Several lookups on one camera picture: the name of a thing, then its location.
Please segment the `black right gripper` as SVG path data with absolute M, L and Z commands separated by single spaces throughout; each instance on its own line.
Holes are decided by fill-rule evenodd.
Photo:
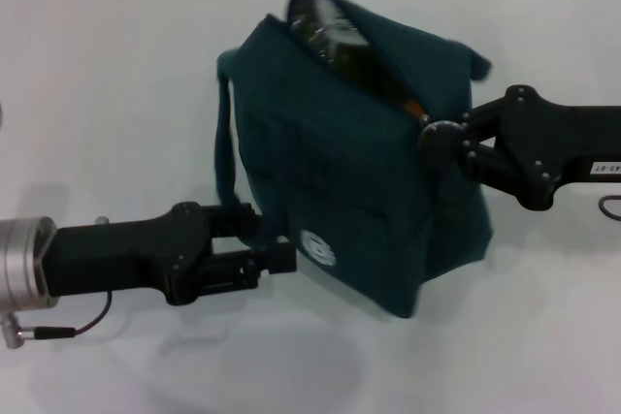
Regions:
M 620 180 L 620 108 L 563 106 L 526 85 L 465 111 L 457 120 L 420 119 L 418 150 L 438 173 L 458 169 L 470 182 L 547 210 L 562 186 Z

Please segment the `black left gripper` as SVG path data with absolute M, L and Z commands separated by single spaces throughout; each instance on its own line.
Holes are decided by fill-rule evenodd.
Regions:
M 265 249 L 212 255 L 211 237 L 237 238 L 248 247 L 269 243 L 264 216 L 251 204 L 208 207 L 175 205 L 149 220 L 67 227 L 57 231 L 43 259 L 54 297 L 150 288 L 170 305 L 199 297 L 250 290 L 268 274 L 297 270 L 297 250 L 289 242 Z

